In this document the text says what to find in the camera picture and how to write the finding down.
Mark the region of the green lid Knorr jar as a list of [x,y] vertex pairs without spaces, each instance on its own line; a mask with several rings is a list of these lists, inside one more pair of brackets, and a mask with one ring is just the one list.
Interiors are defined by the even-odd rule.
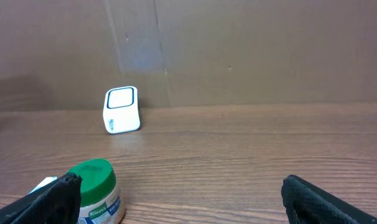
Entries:
[[77,224],[118,224],[126,207],[116,174],[106,159],[91,159],[69,170],[82,178]]

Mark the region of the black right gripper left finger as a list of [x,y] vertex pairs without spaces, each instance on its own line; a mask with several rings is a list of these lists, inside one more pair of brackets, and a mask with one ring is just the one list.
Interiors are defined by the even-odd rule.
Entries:
[[76,224],[82,178],[67,173],[0,209],[0,224]]

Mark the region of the small teal tissue pack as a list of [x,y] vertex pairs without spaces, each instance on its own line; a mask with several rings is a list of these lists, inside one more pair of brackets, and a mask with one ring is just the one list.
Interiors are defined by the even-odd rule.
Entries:
[[31,194],[32,192],[35,192],[36,190],[48,185],[49,183],[53,182],[57,180],[57,177],[53,176],[53,177],[46,177],[44,180],[42,180],[39,184],[37,184],[37,186],[32,189],[29,193]]

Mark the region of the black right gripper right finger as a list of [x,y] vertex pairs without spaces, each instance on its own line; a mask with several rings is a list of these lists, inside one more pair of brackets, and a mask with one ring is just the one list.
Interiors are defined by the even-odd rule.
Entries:
[[310,182],[289,175],[281,188],[290,224],[377,224],[377,218]]

